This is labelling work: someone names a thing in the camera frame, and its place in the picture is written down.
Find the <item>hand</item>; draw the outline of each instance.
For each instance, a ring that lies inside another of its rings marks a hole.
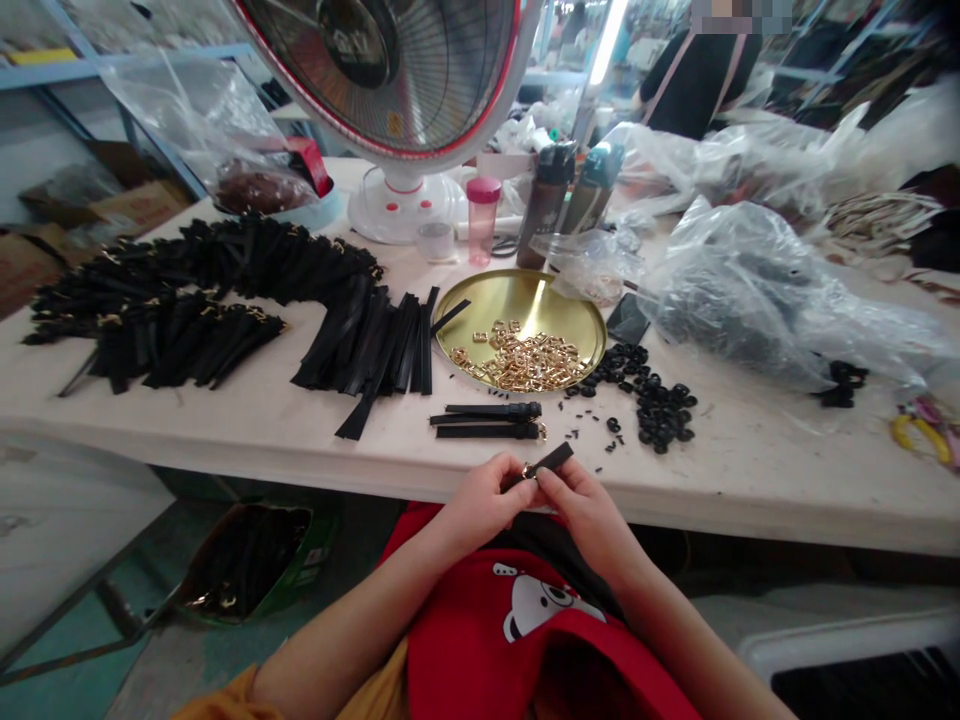
[[[522,510],[533,507],[537,482],[522,480],[501,494],[501,486],[523,472],[523,463],[509,453],[494,455],[461,481],[457,494],[424,528],[450,565],[493,540]]]
[[[540,468],[537,482],[566,522],[583,559],[615,592],[649,562],[613,498],[575,458],[557,473]]]

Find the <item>red container lid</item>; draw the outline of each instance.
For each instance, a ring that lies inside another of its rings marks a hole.
[[[500,200],[500,181],[496,178],[478,177],[467,183],[467,200],[488,205]]]

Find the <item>cartoon bear print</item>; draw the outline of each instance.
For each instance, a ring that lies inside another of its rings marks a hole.
[[[503,621],[503,634],[509,643],[529,635],[554,615],[568,608],[581,610],[601,622],[607,621],[599,609],[574,596],[569,587],[561,590],[547,585],[502,563],[494,564],[493,574],[514,578],[511,609]]]

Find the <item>red shirt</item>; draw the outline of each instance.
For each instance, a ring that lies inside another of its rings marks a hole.
[[[412,505],[384,559],[439,510]],[[582,702],[588,714],[612,684],[629,689],[642,717],[699,718],[626,626],[581,600],[550,565],[521,550],[481,550],[457,563],[421,608],[408,641],[407,687],[416,720],[520,720],[547,655],[564,660],[551,672],[570,677],[563,682],[576,687],[568,688],[566,701]],[[577,657],[589,663],[574,672]]]

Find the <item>person's right hand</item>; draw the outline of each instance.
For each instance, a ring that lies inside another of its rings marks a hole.
[[[567,523],[580,554],[616,590],[647,560],[613,498],[584,467],[570,458],[557,469],[537,470],[540,490]]]

